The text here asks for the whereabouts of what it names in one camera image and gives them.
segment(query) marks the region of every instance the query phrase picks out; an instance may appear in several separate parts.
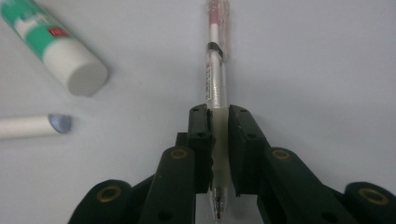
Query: green and white glue stick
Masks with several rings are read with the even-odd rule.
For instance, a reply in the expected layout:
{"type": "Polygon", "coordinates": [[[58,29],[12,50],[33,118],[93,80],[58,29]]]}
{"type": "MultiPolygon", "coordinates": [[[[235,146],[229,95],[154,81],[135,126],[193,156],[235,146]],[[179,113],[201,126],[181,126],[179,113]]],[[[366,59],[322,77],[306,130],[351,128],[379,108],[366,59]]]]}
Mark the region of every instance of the green and white glue stick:
{"type": "Polygon", "coordinates": [[[3,19],[48,70],[74,95],[91,95],[107,69],[33,0],[0,0],[3,19]]]}

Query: white marker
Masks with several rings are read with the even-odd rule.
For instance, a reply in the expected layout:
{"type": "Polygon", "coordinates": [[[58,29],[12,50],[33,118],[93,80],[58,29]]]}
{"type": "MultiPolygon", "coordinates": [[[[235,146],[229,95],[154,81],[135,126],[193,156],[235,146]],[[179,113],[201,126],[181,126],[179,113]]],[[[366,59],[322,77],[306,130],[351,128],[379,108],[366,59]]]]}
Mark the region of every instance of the white marker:
{"type": "Polygon", "coordinates": [[[0,119],[0,140],[67,133],[70,128],[71,118],[65,115],[5,118],[0,119]]]}

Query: white cap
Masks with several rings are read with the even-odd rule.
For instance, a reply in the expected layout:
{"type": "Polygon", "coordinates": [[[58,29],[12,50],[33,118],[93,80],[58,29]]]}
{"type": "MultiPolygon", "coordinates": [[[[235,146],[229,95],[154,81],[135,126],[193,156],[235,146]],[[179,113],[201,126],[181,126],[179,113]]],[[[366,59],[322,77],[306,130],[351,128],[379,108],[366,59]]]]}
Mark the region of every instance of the white cap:
{"type": "Polygon", "coordinates": [[[105,66],[74,38],[50,44],[45,49],[43,63],[74,95],[91,95],[107,80],[105,66]]]}

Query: ballpoint pen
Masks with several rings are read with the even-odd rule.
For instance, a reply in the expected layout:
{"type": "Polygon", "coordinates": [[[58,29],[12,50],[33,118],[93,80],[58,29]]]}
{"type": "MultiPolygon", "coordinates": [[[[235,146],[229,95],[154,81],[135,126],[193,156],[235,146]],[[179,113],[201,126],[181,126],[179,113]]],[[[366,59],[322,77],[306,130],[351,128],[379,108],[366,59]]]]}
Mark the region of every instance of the ballpoint pen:
{"type": "Polygon", "coordinates": [[[228,105],[224,61],[228,57],[227,33],[229,3],[227,0],[207,0],[209,25],[206,63],[206,104],[212,111],[213,180],[210,202],[215,223],[223,220],[230,185],[228,162],[228,105]]]}

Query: red logo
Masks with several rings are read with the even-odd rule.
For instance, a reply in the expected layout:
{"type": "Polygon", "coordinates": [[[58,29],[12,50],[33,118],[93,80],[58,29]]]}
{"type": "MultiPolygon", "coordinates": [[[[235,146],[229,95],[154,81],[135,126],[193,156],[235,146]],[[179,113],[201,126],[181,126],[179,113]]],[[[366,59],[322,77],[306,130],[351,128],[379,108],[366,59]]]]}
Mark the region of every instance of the red logo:
{"type": "Polygon", "coordinates": [[[48,31],[53,37],[69,36],[66,30],[62,29],[61,27],[51,27],[48,29],[48,31]]]}

